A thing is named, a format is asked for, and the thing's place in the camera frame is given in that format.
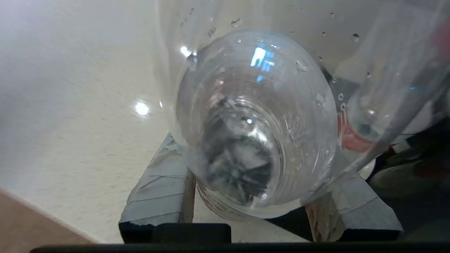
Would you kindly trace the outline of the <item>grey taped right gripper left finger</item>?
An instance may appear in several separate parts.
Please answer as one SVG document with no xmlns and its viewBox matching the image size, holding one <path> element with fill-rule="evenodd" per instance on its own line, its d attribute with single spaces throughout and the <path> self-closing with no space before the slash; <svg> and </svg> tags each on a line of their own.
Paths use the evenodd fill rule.
<svg viewBox="0 0 450 253">
<path fill-rule="evenodd" d="M 165 223 L 191 223 L 195 177 L 171 135 L 167 135 L 136 186 L 119 220 L 124 243 L 148 243 L 153 228 Z"/>
</svg>

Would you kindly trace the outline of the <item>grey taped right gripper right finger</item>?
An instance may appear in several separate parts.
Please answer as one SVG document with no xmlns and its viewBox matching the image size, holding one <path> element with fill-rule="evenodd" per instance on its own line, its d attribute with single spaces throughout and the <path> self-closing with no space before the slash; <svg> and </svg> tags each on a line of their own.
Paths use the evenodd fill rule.
<svg viewBox="0 0 450 253">
<path fill-rule="evenodd" d="M 305 206 L 312 240 L 394 241 L 403 232 L 394 210 L 356 174 Z"/>
</svg>

